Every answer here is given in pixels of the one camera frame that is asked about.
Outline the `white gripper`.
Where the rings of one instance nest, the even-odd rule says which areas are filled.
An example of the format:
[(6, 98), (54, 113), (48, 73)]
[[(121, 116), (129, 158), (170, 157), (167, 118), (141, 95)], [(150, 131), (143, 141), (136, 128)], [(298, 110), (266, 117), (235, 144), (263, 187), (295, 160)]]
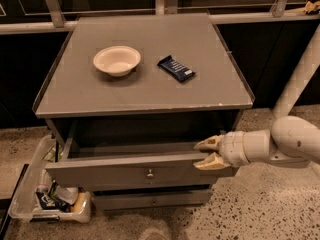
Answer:
[(194, 146), (198, 151), (213, 152), (204, 160), (194, 162), (193, 166), (199, 170), (221, 170), (229, 167), (247, 165), (249, 160), (244, 151), (244, 133), (242, 131), (229, 132), (226, 135), (214, 135), (198, 142)]

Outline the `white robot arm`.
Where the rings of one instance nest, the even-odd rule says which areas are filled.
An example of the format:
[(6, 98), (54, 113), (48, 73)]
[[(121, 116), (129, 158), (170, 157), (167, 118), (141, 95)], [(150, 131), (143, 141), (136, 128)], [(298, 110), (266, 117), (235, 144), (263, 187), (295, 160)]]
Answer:
[(209, 153), (193, 163), (199, 170), (238, 168), (256, 162), (279, 167), (298, 167), (308, 161), (319, 164), (320, 129), (302, 118), (285, 116), (275, 120), (271, 129), (214, 135), (198, 142), (194, 149)]

